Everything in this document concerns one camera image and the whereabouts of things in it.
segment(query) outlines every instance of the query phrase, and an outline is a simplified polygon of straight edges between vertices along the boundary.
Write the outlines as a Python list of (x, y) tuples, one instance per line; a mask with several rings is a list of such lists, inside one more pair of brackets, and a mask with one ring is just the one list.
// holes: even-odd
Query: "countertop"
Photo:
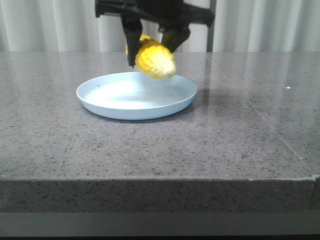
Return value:
[(320, 209), (320, 53), (175, 53), (183, 111), (115, 120), (83, 82), (124, 53), (0, 52), (0, 212), (299, 213)]

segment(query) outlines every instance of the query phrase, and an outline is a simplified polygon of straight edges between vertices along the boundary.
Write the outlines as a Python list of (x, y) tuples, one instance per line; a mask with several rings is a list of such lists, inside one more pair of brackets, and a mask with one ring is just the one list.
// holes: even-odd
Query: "curtain fold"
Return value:
[[(186, 0), (209, 8), (210, 0)], [(158, 24), (142, 20), (143, 33), (160, 40)], [(191, 24), (180, 52), (205, 52), (206, 26)], [(124, 52), (119, 17), (95, 16), (94, 0), (0, 0), (0, 51)]]
[(320, 51), (320, 0), (217, 0), (214, 52)]

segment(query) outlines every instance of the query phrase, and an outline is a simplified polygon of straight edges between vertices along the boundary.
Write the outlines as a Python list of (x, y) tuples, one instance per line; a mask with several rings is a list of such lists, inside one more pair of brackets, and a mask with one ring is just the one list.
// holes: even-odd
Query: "corn cob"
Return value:
[(135, 64), (143, 73), (158, 80), (175, 75), (175, 57), (168, 48), (144, 34), (141, 35), (140, 44)]

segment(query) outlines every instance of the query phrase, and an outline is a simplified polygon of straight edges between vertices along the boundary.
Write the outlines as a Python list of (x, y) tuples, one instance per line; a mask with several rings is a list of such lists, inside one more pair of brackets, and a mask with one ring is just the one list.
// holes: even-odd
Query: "white plate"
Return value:
[(145, 120), (185, 109), (197, 90), (193, 81), (182, 76), (156, 80), (137, 71), (93, 78), (81, 84), (76, 94), (85, 108), (100, 116)]

